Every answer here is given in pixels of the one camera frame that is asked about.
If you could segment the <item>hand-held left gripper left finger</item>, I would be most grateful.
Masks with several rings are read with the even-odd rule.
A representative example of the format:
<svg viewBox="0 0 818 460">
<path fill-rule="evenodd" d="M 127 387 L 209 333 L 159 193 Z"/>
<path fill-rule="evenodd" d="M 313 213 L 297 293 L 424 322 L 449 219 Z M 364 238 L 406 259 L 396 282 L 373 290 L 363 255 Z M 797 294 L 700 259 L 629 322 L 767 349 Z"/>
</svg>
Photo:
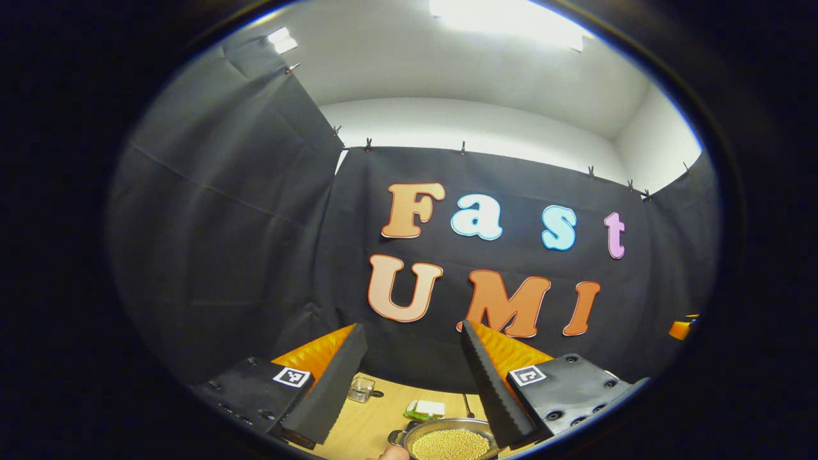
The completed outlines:
<svg viewBox="0 0 818 460">
<path fill-rule="evenodd" d="M 313 448 L 329 437 L 366 352 L 365 326 L 354 323 L 275 359 L 240 359 L 192 391 L 243 430 Z"/>
</svg>

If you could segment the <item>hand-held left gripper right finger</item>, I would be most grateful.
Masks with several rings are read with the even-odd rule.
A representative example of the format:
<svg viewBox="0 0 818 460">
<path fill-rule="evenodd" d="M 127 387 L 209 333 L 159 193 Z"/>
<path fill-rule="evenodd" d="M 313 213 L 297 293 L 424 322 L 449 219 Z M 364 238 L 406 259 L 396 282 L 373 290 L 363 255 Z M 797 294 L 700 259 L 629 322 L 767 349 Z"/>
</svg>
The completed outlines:
<svg viewBox="0 0 818 460">
<path fill-rule="evenodd" d="M 649 383 L 625 381 L 577 353 L 546 358 L 474 321 L 464 323 L 461 347 L 500 448 L 574 434 Z"/>
</svg>

